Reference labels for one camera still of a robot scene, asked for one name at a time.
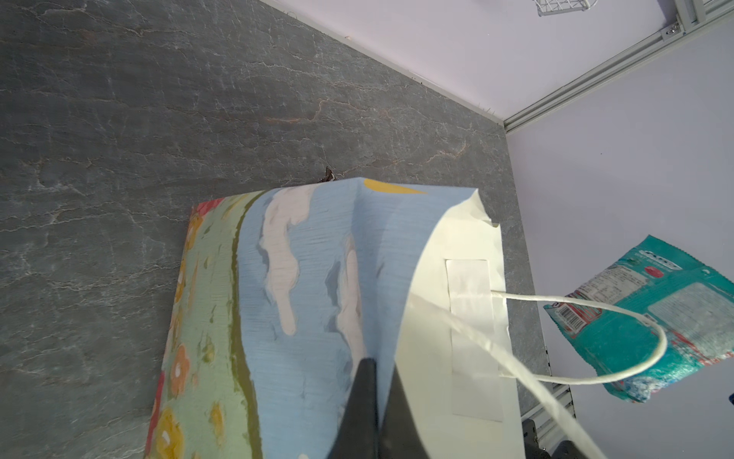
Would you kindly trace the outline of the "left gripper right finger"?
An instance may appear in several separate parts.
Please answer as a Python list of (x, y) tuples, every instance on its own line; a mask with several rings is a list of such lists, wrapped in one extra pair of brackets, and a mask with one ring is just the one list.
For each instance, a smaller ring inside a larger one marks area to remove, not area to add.
[(429, 458), (416, 428), (397, 367), (393, 372), (386, 411), (380, 428), (378, 457), (387, 459)]

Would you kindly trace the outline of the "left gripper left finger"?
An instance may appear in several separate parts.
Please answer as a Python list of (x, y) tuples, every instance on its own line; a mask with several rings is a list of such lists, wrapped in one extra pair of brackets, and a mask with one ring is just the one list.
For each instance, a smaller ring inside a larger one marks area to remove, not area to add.
[(378, 458), (377, 363), (359, 362), (329, 459)]

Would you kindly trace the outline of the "illustrated paper gift bag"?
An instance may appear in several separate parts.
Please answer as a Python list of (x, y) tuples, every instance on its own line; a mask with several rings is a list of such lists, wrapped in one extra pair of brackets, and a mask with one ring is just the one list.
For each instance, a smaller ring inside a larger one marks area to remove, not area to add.
[(525, 386), (600, 448), (512, 355), (501, 232), (475, 189), (365, 178), (191, 210), (148, 458), (327, 458), (359, 362), (395, 367), (429, 458), (523, 453)]

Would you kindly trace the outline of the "teal Fox's candy bag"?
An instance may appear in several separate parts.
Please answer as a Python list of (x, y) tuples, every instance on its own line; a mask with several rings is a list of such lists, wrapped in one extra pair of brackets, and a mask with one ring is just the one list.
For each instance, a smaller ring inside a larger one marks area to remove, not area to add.
[(668, 346), (655, 365), (606, 384), (606, 390), (621, 400), (645, 403), (663, 388), (733, 355), (732, 281), (652, 235), (570, 297), (625, 311), (558, 302), (545, 307), (563, 336), (600, 376), (640, 363), (658, 344), (655, 331), (637, 321), (636, 315), (665, 331)]

